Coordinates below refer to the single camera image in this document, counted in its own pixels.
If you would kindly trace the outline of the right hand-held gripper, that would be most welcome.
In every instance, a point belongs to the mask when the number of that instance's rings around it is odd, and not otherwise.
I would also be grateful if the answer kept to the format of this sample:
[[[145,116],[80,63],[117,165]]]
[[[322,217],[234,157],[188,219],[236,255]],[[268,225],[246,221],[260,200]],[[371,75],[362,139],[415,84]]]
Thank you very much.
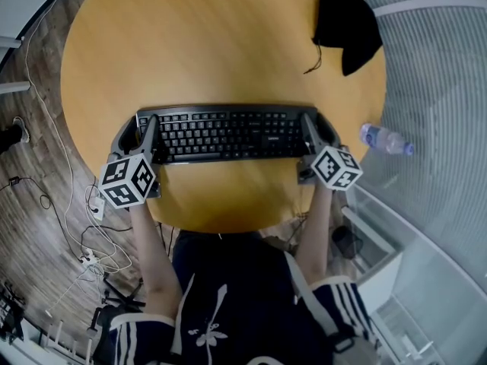
[[[362,168],[351,153],[338,149],[341,146],[339,134],[323,114],[317,114],[316,127],[310,116],[304,113],[301,131],[310,154],[298,162],[299,185],[320,181],[328,189],[347,191],[360,179]]]

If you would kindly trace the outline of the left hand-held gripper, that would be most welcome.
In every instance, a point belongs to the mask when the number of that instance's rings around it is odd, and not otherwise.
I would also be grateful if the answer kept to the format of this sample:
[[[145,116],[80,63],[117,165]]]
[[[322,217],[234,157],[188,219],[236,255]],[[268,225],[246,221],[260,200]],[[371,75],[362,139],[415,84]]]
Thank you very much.
[[[113,139],[107,164],[101,168],[98,189],[115,208],[130,208],[148,198],[161,197],[159,166],[153,164],[158,148],[159,118],[148,118],[139,141],[136,117],[130,118]]]

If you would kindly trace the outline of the black keyboard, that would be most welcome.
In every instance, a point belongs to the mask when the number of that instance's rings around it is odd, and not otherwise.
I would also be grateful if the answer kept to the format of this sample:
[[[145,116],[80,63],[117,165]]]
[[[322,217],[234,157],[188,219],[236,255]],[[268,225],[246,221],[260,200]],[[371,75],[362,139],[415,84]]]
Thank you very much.
[[[295,158],[306,144],[301,116],[317,120],[313,106],[279,104],[169,106],[136,113],[140,133],[158,118],[160,165],[235,160]]]

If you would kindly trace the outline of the person's left forearm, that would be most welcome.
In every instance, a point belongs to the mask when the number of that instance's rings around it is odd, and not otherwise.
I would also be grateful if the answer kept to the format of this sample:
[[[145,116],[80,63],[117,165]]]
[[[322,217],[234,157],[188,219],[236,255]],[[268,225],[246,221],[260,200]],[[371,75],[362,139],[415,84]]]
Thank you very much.
[[[182,299],[182,289],[148,205],[134,205],[129,213],[147,295],[145,312],[174,319]]]

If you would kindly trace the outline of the person's right forearm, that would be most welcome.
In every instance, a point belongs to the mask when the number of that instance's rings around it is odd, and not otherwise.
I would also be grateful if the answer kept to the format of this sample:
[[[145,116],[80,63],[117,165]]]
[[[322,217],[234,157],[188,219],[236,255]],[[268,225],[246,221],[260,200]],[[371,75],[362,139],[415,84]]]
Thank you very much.
[[[326,277],[329,248],[329,219],[333,192],[318,183],[295,254],[295,260],[308,284]]]

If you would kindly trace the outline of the clear water bottle blue cap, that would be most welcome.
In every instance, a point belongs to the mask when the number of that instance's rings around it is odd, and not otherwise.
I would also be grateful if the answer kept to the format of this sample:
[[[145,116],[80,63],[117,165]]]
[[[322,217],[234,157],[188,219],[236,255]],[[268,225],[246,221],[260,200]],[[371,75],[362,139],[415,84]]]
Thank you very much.
[[[360,139],[368,147],[383,151],[387,154],[404,154],[412,156],[414,145],[407,141],[400,133],[387,128],[365,123],[360,130]]]

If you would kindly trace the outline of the round wooden table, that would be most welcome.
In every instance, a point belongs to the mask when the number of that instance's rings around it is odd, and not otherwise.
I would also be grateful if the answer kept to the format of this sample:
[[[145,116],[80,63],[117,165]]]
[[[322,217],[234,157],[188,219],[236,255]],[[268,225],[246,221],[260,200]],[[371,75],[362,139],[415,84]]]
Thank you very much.
[[[84,0],[65,43],[62,108],[99,173],[141,108],[200,103],[314,105],[357,159],[385,103],[383,51],[342,75],[342,51],[312,43],[318,0]]]

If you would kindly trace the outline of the white cabinet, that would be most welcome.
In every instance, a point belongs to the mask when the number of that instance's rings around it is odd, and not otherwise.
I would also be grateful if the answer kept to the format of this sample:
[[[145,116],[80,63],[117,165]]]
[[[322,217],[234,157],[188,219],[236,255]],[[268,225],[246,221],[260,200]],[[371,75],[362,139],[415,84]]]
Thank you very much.
[[[342,214],[351,224],[354,235],[363,242],[360,250],[355,249],[352,263],[358,269],[358,290],[367,310],[373,313],[392,295],[403,251],[384,239],[351,208],[343,207]]]

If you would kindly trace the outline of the black chair base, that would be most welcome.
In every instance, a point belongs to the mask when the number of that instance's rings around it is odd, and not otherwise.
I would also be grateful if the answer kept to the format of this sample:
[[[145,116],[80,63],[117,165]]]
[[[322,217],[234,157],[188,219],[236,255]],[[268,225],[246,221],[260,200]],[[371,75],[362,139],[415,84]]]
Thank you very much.
[[[103,292],[101,306],[97,307],[94,311],[91,324],[87,329],[88,332],[97,332],[96,326],[103,326],[107,316],[104,316],[102,321],[99,322],[102,313],[114,314],[115,309],[119,308],[122,310],[122,313],[139,312],[141,308],[145,307],[144,302],[135,299],[144,284],[142,278],[139,278],[137,286],[129,295],[124,295],[109,282],[109,276],[110,274],[107,272],[103,274],[103,283],[106,285],[107,289]]]

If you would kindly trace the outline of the dark blue striped shirt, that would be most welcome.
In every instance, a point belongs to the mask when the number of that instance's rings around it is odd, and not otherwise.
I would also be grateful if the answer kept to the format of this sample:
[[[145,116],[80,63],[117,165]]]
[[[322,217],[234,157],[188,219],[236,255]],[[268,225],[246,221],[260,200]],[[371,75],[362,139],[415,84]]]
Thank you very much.
[[[113,365],[375,365],[377,338],[358,288],[308,284],[294,259],[254,234],[184,233],[173,266],[174,319],[113,319]]]

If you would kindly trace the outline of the black equipment stand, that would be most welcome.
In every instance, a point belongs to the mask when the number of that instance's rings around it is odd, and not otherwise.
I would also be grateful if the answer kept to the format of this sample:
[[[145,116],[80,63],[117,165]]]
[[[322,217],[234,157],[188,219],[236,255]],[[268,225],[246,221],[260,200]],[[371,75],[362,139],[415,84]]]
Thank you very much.
[[[25,306],[25,299],[14,292],[10,283],[0,283],[0,340],[10,345],[17,339],[24,340],[21,322]]]

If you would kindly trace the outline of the white rack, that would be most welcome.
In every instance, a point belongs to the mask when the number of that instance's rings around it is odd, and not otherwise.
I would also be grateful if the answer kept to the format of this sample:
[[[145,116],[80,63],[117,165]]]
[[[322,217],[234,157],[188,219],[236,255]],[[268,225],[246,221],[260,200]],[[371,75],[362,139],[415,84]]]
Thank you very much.
[[[40,347],[65,365],[94,365],[94,339],[87,334],[71,334],[62,319],[51,322],[40,333]]]

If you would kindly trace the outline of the white wall socket adapter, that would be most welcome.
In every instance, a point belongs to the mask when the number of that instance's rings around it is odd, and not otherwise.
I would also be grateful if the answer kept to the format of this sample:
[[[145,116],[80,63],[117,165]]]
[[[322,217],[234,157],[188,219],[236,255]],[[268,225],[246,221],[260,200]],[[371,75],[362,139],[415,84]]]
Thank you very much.
[[[90,203],[91,212],[97,221],[102,221],[104,216],[105,201],[102,198],[94,197]]]

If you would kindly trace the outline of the black drawstring pouch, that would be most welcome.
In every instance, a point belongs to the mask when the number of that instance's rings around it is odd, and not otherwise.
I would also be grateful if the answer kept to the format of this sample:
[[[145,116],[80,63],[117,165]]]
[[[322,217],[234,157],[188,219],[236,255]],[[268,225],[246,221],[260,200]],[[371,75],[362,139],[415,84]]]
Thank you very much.
[[[365,0],[319,0],[317,24],[311,38],[318,60],[305,74],[322,64],[322,48],[342,50],[342,74],[364,67],[383,46],[376,16]]]

